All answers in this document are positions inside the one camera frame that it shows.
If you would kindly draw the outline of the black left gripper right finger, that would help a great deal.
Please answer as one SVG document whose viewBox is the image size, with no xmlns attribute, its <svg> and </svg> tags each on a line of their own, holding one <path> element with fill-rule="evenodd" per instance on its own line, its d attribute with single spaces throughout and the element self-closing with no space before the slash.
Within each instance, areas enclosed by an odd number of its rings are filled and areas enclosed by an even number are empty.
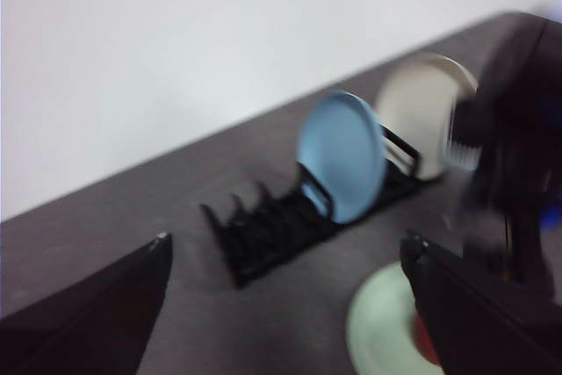
<svg viewBox="0 0 562 375">
<path fill-rule="evenodd" d="M 400 266 L 446 374 L 559 374 L 561 308 L 414 231 Z"/>
</svg>

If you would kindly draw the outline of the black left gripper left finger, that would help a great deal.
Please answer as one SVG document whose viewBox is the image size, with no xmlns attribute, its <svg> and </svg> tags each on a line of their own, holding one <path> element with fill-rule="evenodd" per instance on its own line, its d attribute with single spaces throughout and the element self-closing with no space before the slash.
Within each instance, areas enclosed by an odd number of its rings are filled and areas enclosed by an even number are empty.
<svg viewBox="0 0 562 375">
<path fill-rule="evenodd" d="M 135 374 L 166 298 L 172 236 L 1 320 L 3 374 Z"/>
</svg>

